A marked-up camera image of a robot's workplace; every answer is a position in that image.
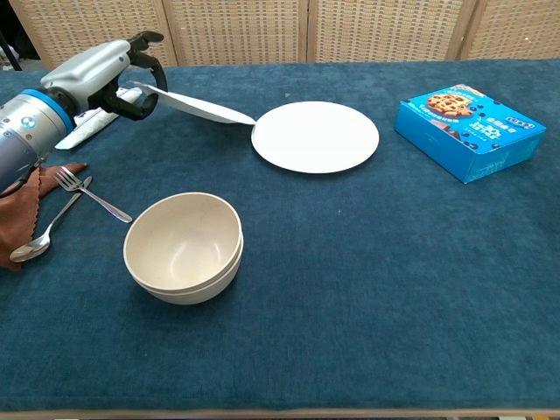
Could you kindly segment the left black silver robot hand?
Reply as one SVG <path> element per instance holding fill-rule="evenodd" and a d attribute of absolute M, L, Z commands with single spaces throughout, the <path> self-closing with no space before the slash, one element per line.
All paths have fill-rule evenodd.
<path fill-rule="evenodd" d="M 151 43 L 164 35 L 142 31 L 129 39 L 118 39 L 91 47 L 56 67 L 40 84 L 41 90 L 75 117 L 90 109 L 101 108 L 108 113 L 133 121 L 149 116 L 158 103 L 157 94 L 149 94 L 143 104 L 135 106 L 116 95 L 118 78 L 129 66 L 151 71 L 157 87 L 165 91 L 167 80 L 158 59 L 146 54 Z"/>

